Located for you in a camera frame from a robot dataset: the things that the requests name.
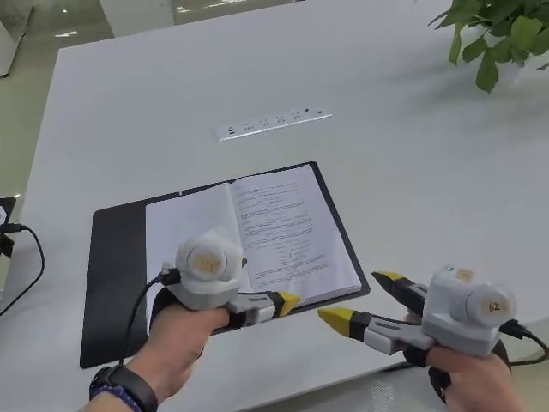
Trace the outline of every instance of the electrical socket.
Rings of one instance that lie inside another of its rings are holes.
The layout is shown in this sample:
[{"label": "electrical socket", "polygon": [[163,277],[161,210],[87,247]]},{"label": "electrical socket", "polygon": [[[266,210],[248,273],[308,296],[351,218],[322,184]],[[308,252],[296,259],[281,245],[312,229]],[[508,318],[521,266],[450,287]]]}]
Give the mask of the electrical socket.
[{"label": "electrical socket", "polygon": [[304,106],[284,113],[263,116],[255,120],[227,124],[216,128],[215,135],[220,142],[225,142],[239,137],[256,135],[264,131],[312,122],[321,118],[330,118],[332,115],[332,112],[325,107]]}]

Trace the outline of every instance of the table surface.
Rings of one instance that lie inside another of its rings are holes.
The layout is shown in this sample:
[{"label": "table surface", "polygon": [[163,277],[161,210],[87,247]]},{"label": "table surface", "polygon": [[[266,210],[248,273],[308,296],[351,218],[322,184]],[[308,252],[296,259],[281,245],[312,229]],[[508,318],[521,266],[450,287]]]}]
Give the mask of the table surface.
[{"label": "table surface", "polygon": [[[510,285],[521,320],[547,316],[548,86],[478,91],[474,64],[446,61],[451,30],[427,27],[444,5],[316,0],[61,50],[21,214],[46,270],[0,322],[3,410],[86,400],[97,368],[78,359],[95,210],[302,161],[318,161],[365,271],[428,282],[451,262]],[[334,117],[214,137],[302,105]],[[20,235],[4,298],[38,269]],[[371,286],[347,306],[402,316]],[[400,360],[306,312],[212,338],[164,410],[249,409]]]}]

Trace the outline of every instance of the potted plant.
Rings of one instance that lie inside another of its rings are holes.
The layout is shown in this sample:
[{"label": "potted plant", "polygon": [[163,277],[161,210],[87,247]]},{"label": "potted plant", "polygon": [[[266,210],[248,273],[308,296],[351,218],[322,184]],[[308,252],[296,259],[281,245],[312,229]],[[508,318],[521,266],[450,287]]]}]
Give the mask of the potted plant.
[{"label": "potted plant", "polygon": [[[454,26],[450,62],[457,64],[460,54],[466,62],[482,56],[475,82],[487,93],[498,82],[498,64],[523,67],[549,50],[549,0],[453,0],[430,25],[438,21],[436,29]],[[477,27],[480,36],[462,49],[465,27]],[[547,61],[537,69],[547,69]]]}]

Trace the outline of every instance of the white paper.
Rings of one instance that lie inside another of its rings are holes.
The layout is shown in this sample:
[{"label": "white paper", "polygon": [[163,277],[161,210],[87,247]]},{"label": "white paper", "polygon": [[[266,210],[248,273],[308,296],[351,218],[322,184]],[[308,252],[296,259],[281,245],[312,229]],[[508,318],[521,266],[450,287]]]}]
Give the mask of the white paper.
[{"label": "white paper", "polygon": [[239,179],[231,190],[252,289],[299,294],[302,305],[360,289],[311,167]]},{"label": "white paper", "polygon": [[[192,195],[151,203],[146,208],[147,282],[154,279],[164,262],[174,263],[177,250],[188,238],[212,229],[240,245],[240,237],[229,184],[222,184]],[[248,276],[244,273],[242,289]],[[153,310],[154,296],[161,285],[147,293],[147,330]]]}]

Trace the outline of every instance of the hand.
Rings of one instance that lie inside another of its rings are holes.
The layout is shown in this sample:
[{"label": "hand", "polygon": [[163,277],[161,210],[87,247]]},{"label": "hand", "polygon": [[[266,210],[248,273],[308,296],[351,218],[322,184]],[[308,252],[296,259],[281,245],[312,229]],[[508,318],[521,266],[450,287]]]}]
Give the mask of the hand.
[{"label": "hand", "polygon": [[496,355],[475,358],[451,349],[435,347],[427,365],[447,372],[451,385],[444,391],[452,412],[522,412],[509,368]]},{"label": "hand", "polygon": [[189,312],[169,306],[154,320],[147,343],[127,367],[145,379],[160,404],[183,387],[212,332],[228,321],[223,308]]}]

